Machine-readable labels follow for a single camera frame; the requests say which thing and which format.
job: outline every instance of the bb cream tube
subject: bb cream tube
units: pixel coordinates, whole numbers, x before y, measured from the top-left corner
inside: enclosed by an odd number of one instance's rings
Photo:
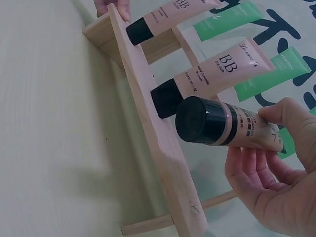
[[[286,153],[276,125],[258,114],[191,96],[178,107],[176,129],[186,142]]]
[[[132,44],[138,45],[220,5],[219,0],[173,0],[129,25],[127,34]]]
[[[211,99],[219,92],[255,76],[275,70],[252,38],[180,73],[151,91],[161,119],[174,115],[183,99]]]

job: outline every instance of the wooden shelf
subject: wooden shelf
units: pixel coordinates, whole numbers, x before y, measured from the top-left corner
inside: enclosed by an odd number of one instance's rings
[[[150,91],[156,87],[149,64],[182,48],[193,66],[198,60],[177,28],[170,29],[139,46],[133,46],[113,4],[109,13],[83,29],[83,34],[127,74],[138,114],[166,196],[170,215],[122,227],[124,235],[138,234],[175,225],[180,237],[200,237],[208,223],[203,211],[235,197],[233,192],[202,206],[188,166],[169,119],[161,120]]]

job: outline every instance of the finger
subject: finger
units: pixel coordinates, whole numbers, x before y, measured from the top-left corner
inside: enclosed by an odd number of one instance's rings
[[[257,153],[255,149],[243,149],[242,170],[255,186],[262,188],[262,183],[257,173]]]
[[[103,0],[94,0],[95,8],[97,9],[97,17],[103,16],[108,12],[107,6],[104,4]]]
[[[225,175],[239,199],[254,213],[258,199],[264,189],[256,187],[242,170],[242,152],[240,148],[229,147]]]
[[[259,115],[267,122],[284,125],[294,139],[304,124],[315,120],[313,115],[291,98],[285,98],[273,106],[261,108]]]
[[[118,12],[124,21],[130,21],[130,0],[118,0]]]
[[[271,171],[267,167],[266,151],[264,150],[257,150],[256,171],[258,173],[263,188],[271,189],[276,184],[276,180],[274,179]]]
[[[308,173],[315,171],[316,162],[312,152],[316,145],[314,140],[316,117],[289,98],[281,100],[274,106],[261,109],[259,114],[268,122],[286,126],[293,137],[298,158],[305,170]]]
[[[307,176],[304,170],[292,170],[275,152],[267,152],[267,163],[275,177],[287,185],[296,184]]]

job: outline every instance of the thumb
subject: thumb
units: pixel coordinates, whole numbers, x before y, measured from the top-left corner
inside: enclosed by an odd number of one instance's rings
[[[118,0],[118,12],[124,21],[130,21],[130,0]]]
[[[284,125],[293,137],[297,157],[308,173],[316,170],[316,117],[299,103],[285,98],[259,110],[267,122]]]
[[[291,98],[284,98],[273,106],[261,108],[259,115],[267,122],[284,125],[294,139],[305,125],[316,119]]]

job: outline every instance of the wooden dowel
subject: wooden dowel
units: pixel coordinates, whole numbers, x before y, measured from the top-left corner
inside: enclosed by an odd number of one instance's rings
[[[199,65],[199,61],[194,54],[193,50],[191,49],[190,45],[186,41],[186,39],[183,37],[181,31],[178,29],[178,27],[172,28],[172,31],[174,35],[176,36],[178,42],[180,43],[184,53],[186,54],[189,62],[191,63],[192,67],[195,67]]]
[[[217,197],[211,198],[210,200],[203,202],[202,207],[203,207],[203,210],[205,211],[207,209],[210,209],[212,207],[225,203],[234,198],[236,198],[236,195],[234,191],[231,190],[229,192],[226,192],[224,194],[221,194]],[[166,228],[173,225],[174,223],[173,223],[171,215],[164,215],[164,216],[153,218],[151,220],[139,222],[139,223],[128,225],[128,226],[123,226],[121,229],[122,229],[123,235],[128,236],[128,235],[141,234],[141,233],[153,231],[153,230],[159,230],[159,229]]]

